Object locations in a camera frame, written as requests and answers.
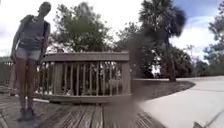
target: sneaker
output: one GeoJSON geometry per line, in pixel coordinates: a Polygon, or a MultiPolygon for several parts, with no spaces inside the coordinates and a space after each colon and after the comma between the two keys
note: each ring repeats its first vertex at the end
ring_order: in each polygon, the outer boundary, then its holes
{"type": "Polygon", "coordinates": [[[21,122],[21,121],[26,120],[26,109],[21,108],[20,109],[20,114],[21,114],[21,117],[17,121],[21,122]]]}
{"type": "Polygon", "coordinates": [[[27,108],[27,111],[26,111],[26,118],[28,120],[32,120],[35,118],[35,113],[34,113],[34,110],[32,108],[27,108]]]}

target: sky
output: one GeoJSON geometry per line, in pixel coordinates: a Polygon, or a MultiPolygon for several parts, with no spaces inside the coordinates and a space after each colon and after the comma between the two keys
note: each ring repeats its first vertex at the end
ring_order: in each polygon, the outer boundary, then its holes
{"type": "MultiPolygon", "coordinates": [[[[13,36],[20,20],[27,14],[37,14],[39,5],[44,0],[1,0],[0,5],[0,56],[10,54],[13,36]]],[[[137,22],[142,0],[48,0],[52,11],[46,17],[52,26],[58,4],[75,6],[85,1],[93,6],[94,12],[101,14],[101,20],[107,21],[111,27],[110,34],[124,28],[127,22],[137,22]]],[[[170,41],[184,49],[194,45],[193,56],[203,59],[203,49],[216,43],[213,34],[208,30],[208,23],[218,14],[218,5],[222,0],[173,0],[174,5],[183,9],[187,15],[187,23],[179,38],[170,41]]]]}

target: white cloud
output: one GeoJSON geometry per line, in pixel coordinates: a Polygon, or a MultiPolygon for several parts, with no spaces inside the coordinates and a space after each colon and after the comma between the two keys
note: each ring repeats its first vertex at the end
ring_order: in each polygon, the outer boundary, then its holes
{"type": "MultiPolygon", "coordinates": [[[[19,26],[20,20],[27,14],[37,14],[39,5],[45,0],[3,0],[0,8],[0,44],[3,46],[0,50],[10,52],[13,36],[19,26]]],[[[56,14],[58,4],[66,6],[75,6],[83,0],[48,0],[52,4],[52,10],[46,17],[55,30],[53,19],[56,14]]],[[[101,14],[101,19],[107,21],[107,26],[112,27],[111,34],[123,29],[124,24],[129,21],[138,21],[138,13],[141,8],[139,0],[84,0],[90,6],[93,6],[94,12],[101,14]]]]}
{"type": "Polygon", "coordinates": [[[209,44],[214,44],[214,35],[209,31],[209,22],[214,16],[201,16],[190,18],[184,28],[182,35],[171,39],[171,42],[179,48],[186,48],[187,45],[194,45],[193,56],[203,59],[203,49],[209,44]]]}

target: shorts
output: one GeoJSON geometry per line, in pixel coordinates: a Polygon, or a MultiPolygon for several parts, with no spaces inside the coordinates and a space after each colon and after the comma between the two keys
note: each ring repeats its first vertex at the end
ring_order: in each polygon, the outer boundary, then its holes
{"type": "Polygon", "coordinates": [[[16,57],[24,60],[31,59],[38,61],[40,59],[40,54],[40,50],[26,50],[20,47],[16,49],[16,57]]]}

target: hair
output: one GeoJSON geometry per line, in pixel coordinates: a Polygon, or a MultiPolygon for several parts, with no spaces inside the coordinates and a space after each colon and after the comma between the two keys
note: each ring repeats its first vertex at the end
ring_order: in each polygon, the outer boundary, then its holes
{"type": "Polygon", "coordinates": [[[41,6],[48,6],[48,7],[49,7],[49,11],[51,10],[51,3],[47,2],[47,1],[43,2],[43,3],[40,5],[40,7],[41,7],[41,6]]]}

